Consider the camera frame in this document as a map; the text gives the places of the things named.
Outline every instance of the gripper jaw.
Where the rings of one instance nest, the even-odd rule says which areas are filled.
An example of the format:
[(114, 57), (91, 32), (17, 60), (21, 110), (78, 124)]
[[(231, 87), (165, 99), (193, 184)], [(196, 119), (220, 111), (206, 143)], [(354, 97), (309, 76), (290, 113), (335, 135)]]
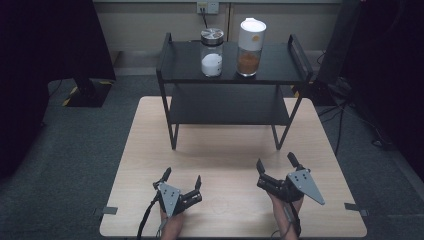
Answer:
[(162, 210), (168, 217), (184, 212), (189, 207), (202, 201), (200, 187), (202, 185), (200, 176), (197, 177), (194, 190), (181, 194), (181, 190), (166, 183), (171, 173), (171, 168), (168, 168), (163, 177), (153, 183), (153, 187), (160, 192), (159, 204)]
[(259, 173), (257, 186), (285, 202), (297, 201), (306, 194), (319, 204), (324, 205), (325, 201), (310, 174), (310, 170), (299, 164), (293, 153), (290, 152), (287, 157), (296, 171), (289, 173), (285, 180), (277, 180), (265, 174), (262, 161), (258, 159), (256, 163), (256, 169)]

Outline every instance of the power outlet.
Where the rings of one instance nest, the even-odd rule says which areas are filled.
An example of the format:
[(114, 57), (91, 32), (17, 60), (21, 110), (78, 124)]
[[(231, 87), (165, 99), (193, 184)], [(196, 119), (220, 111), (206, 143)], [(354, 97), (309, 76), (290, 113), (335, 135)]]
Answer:
[(197, 13), (202, 13), (201, 9), (205, 9), (206, 14), (218, 14), (219, 2), (197, 2)]
[(202, 8), (208, 13), (208, 2), (197, 2), (197, 13), (202, 13)]
[(208, 2), (208, 11), (209, 14), (218, 14), (219, 13), (219, 2)]

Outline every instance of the white lid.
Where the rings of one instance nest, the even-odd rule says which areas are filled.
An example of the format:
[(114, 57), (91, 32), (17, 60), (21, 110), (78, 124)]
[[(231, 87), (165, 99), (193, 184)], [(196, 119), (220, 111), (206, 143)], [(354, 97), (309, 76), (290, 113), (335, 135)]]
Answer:
[(248, 51), (262, 49), (265, 38), (266, 24), (254, 18), (246, 18), (240, 24), (239, 47)]
[(248, 32), (263, 32), (266, 30), (266, 24), (254, 18), (246, 18), (240, 26)]

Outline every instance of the white powder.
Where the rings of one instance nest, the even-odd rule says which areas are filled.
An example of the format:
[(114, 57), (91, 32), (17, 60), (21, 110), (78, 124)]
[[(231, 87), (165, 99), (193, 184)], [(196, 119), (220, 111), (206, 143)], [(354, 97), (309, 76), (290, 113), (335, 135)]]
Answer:
[(202, 72), (208, 76), (218, 76), (222, 71), (222, 57), (219, 54), (211, 53), (202, 59)]

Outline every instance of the black metal shelf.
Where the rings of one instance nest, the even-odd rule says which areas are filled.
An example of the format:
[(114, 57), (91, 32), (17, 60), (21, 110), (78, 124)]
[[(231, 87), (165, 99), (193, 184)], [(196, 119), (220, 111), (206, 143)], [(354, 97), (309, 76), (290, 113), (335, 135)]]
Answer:
[[(253, 77), (237, 73), (237, 49), (237, 43), (225, 42), (221, 75), (206, 77), (200, 66), (200, 43), (173, 42), (171, 34), (166, 34), (156, 75), (173, 149), (179, 124), (271, 125), (276, 147), (281, 148), (309, 85), (312, 68), (295, 35), (287, 44), (265, 45)], [(170, 104), (165, 84), (174, 85)], [(300, 95), (290, 114), (282, 85), (299, 88)], [(286, 126), (281, 140), (276, 125)]]
[(178, 84), (172, 124), (287, 125), (289, 114), (275, 85)]

